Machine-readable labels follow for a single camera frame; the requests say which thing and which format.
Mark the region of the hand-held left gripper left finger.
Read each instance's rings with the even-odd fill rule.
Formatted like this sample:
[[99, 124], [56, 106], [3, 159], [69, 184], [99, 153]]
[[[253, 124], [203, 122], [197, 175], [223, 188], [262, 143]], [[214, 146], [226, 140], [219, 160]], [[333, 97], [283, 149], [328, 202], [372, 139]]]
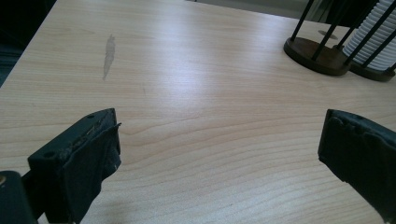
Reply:
[[100, 110], [77, 121], [28, 158], [22, 178], [35, 218], [79, 223], [101, 191], [102, 182], [120, 167], [116, 112]]

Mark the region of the dark wooden cup holder rack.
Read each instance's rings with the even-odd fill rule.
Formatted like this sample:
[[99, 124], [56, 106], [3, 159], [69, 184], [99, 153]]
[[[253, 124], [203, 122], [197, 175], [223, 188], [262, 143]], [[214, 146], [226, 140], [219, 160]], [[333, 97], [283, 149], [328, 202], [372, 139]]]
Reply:
[[364, 64], [355, 63], [353, 58], [365, 45], [383, 21], [396, 8], [396, 0], [363, 38], [355, 50], [346, 56], [344, 46], [358, 30], [378, 0], [334, 0], [329, 11], [329, 30], [318, 43], [293, 34], [284, 44], [284, 51], [295, 62], [324, 75], [340, 77], [350, 71], [361, 77], [375, 81], [388, 82], [396, 76], [396, 63], [385, 71], [377, 71], [367, 64], [396, 36], [394, 31], [386, 41], [369, 57]]

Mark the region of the white paper cup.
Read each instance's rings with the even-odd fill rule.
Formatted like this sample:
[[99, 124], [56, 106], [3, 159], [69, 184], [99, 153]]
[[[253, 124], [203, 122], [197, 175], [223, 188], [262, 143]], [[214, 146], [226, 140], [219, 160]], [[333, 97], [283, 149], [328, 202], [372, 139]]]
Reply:
[[[385, 14], [394, 0], [378, 0], [370, 13], [365, 17], [358, 30], [344, 46], [343, 53], [349, 56], [363, 38], [374, 28], [375, 24]], [[365, 45], [355, 55], [355, 63], [364, 64], [369, 57], [396, 31], [396, 8], [383, 21]], [[396, 36], [367, 64], [367, 67], [377, 71], [385, 71], [396, 63]]]

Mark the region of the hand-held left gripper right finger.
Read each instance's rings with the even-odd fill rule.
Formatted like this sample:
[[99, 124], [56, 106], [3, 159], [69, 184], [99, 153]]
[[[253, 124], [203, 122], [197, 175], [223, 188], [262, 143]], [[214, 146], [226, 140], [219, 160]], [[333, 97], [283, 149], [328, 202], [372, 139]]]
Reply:
[[383, 218], [396, 223], [396, 132], [341, 110], [326, 113], [318, 159]]

